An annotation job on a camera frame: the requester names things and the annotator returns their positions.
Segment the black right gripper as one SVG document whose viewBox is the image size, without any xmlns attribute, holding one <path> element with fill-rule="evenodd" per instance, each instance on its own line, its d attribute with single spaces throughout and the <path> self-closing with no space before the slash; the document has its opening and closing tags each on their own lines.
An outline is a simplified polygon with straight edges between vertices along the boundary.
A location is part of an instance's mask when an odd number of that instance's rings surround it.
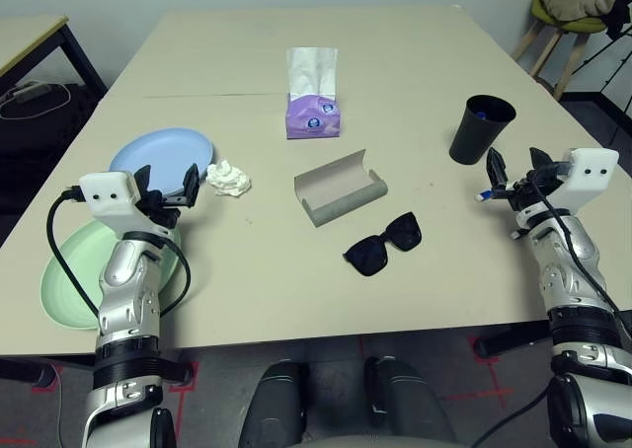
<svg viewBox="0 0 632 448">
<path fill-rule="evenodd" d="M 529 148 L 532 170 L 523 179 L 509 183 L 506 164 L 500 152 L 491 147 L 487 152 L 486 171 L 490 180 L 493 199 L 506 200 L 512 211 L 519 212 L 539 202 L 540 195 L 548 196 L 563 182 L 556 177 L 558 163 L 544 151 Z M 535 185 L 530 178 L 537 175 Z"/>
</svg>

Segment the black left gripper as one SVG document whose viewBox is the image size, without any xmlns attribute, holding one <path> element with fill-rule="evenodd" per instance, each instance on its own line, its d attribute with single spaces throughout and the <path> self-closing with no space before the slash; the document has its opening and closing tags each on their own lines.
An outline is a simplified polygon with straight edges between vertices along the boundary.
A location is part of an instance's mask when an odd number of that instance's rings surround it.
<svg viewBox="0 0 632 448">
<path fill-rule="evenodd" d="M 180 207 L 193 207 L 199 191 L 198 165 L 193 163 L 187 170 L 183 180 L 183 192 L 164 196 L 159 190 L 148 190 L 151 166 L 146 165 L 134 174 L 134 180 L 140 193 L 136 203 L 137 209 L 149 220 L 167 229 L 174 229 L 181 216 Z"/>
</svg>

